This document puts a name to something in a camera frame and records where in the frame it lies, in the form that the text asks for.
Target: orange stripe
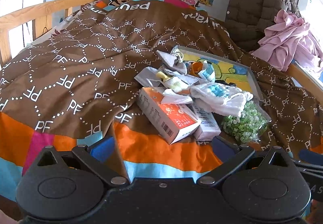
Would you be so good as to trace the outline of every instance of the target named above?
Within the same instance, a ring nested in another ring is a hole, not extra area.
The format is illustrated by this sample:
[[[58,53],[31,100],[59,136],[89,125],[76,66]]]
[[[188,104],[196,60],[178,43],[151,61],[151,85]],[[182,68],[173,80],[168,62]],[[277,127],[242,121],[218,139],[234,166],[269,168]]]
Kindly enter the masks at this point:
[[[209,145],[168,145],[158,135],[145,135],[117,122],[114,122],[114,131],[122,159],[126,161],[166,164],[183,171],[193,170],[198,173],[210,171],[222,164]]]
[[[310,150],[319,154],[323,154],[323,136],[321,136],[321,145],[318,145],[315,148],[310,148]]]
[[[0,112],[0,157],[24,166],[34,130]]]
[[[107,4],[105,2],[103,2],[103,1],[100,1],[95,6],[103,9],[103,8],[105,8],[107,6]]]
[[[76,139],[69,136],[55,135],[53,146],[57,151],[70,151],[76,146]]]

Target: wooden bed frame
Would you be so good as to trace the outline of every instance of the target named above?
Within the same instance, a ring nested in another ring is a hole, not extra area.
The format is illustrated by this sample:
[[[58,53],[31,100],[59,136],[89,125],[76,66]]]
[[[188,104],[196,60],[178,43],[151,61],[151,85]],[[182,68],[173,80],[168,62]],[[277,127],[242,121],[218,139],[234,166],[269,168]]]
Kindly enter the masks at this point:
[[[12,59],[9,46],[9,30],[26,22],[33,21],[33,40],[44,34],[44,29],[52,29],[52,13],[65,10],[65,17],[72,13],[73,7],[91,3],[95,0],[55,0],[23,8],[0,17],[0,64],[3,66]],[[323,103],[323,87],[304,72],[297,64],[291,64],[286,72],[309,90],[316,99]]]

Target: pink clothing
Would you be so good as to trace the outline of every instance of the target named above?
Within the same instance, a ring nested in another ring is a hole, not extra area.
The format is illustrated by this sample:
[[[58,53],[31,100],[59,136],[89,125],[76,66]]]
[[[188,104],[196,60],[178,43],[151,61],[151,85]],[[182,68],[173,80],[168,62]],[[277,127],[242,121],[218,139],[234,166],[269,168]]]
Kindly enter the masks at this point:
[[[268,62],[279,71],[286,71],[295,59],[300,66],[310,68],[316,76],[323,71],[323,51],[309,31],[310,24],[304,18],[280,10],[275,25],[264,30],[260,48],[252,55]]]

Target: puffer jacket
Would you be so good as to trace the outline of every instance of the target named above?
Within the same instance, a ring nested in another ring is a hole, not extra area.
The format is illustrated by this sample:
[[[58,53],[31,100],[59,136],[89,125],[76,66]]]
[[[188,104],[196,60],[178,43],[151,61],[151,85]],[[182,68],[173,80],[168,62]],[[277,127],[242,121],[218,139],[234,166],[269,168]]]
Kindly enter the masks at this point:
[[[300,16],[295,0],[230,0],[225,26],[237,46],[253,51],[281,9]]]

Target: green snack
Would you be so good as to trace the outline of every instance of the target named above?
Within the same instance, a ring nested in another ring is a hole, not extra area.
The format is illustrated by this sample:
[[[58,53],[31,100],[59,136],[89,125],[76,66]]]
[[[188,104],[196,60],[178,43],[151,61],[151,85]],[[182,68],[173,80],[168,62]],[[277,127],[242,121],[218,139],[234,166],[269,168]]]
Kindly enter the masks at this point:
[[[267,123],[270,121],[270,117],[264,111],[264,114],[261,113],[259,109],[260,107],[252,100],[247,102],[241,112],[241,117],[231,115],[224,117],[223,130],[241,143],[259,141],[258,136],[266,131]]]

